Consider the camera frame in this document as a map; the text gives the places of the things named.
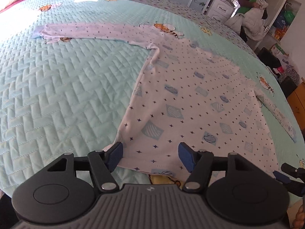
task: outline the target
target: man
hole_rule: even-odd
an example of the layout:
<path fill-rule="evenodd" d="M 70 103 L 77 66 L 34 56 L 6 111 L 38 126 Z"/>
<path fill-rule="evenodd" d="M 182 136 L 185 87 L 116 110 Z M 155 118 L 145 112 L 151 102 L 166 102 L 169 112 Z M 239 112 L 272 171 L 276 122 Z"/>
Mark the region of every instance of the man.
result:
<path fill-rule="evenodd" d="M 240 8 L 237 10 L 237 14 L 245 14 L 248 12 L 251 8 L 259 8 L 260 5 L 256 2 L 256 0 L 238 0 L 238 3 L 240 4 Z M 268 14 L 267 10 L 265 9 L 262 19 L 267 19 Z M 245 33 L 245 30 L 243 27 L 240 29 L 240 35 L 239 35 L 245 42 L 248 41 L 247 35 Z"/>

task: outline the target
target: person's hand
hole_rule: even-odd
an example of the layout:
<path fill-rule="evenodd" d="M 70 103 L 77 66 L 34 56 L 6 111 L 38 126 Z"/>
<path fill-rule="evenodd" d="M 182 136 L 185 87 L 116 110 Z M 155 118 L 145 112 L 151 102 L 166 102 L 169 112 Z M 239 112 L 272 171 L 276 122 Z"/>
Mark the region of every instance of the person's hand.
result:
<path fill-rule="evenodd" d="M 303 212 L 303 206 L 300 206 L 298 213 L 295 216 L 295 220 L 293 221 L 292 229 L 301 229 L 304 226 L 305 213 Z"/>
<path fill-rule="evenodd" d="M 256 2 L 254 2 L 254 3 L 253 3 L 253 7 L 254 7 L 254 8 L 260 8 L 260 5 L 259 5 L 258 3 L 256 3 Z"/>

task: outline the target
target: quilted bedspread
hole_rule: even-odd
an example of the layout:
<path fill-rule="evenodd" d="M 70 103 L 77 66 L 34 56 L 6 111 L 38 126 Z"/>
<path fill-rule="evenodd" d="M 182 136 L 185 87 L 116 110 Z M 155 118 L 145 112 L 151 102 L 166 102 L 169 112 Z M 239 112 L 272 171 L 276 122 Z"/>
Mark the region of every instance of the quilted bedspread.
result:
<path fill-rule="evenodd" d="M 39 9 L 50 4 L 50 9 Z M 32 39 L 37 25 L 70 22 L 131 25 L 168 23 L 202 48 L 236 63 L 243 74 L 268 82 L 267 95 L 295 128 L 296 120 L 276 80 L 256 58 L 213 31 L 168 11 L 128 0 L 26 0 L 0 14 L 0 189 L 14 189 L 64 152 L 85 156 L 115 140 L 138 73 L 149 51 L 114 40 Z M 262 107 L 279 164 L 297 167 L 305 157 L 297 142 Z M 118 183 L 148 183 L 146 175 L 117 168 Z"/>

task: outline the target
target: green apron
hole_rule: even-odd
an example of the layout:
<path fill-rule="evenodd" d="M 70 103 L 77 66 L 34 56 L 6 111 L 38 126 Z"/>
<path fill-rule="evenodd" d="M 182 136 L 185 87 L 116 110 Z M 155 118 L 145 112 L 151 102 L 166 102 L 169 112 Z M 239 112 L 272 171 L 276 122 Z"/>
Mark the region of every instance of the green apron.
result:
<path fill-rule="evenodd" d="M 240 7 L 237 11 L 236 14 L 245 14 L 247 13 L 251 8 L 250 7 Z"/>

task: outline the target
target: metal screw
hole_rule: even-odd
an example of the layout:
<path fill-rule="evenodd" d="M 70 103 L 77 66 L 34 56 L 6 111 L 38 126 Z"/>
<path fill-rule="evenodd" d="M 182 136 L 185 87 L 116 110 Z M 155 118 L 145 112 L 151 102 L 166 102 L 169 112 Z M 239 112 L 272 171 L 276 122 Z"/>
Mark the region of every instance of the metal screw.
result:
<path fill-rule="evenodd" d="M 187 189 L 199 189 L 200 188 L 200 184 L 197 182 L 188 182 L 185 184 L 185 187 Z"/>
<path fill-rule="evenodd" d="M 113 190 L 115 188 L 116 188 L 115 183 L 103 183 L 102 184 L 102 189 L 104 189 L 104 190 Z"/>

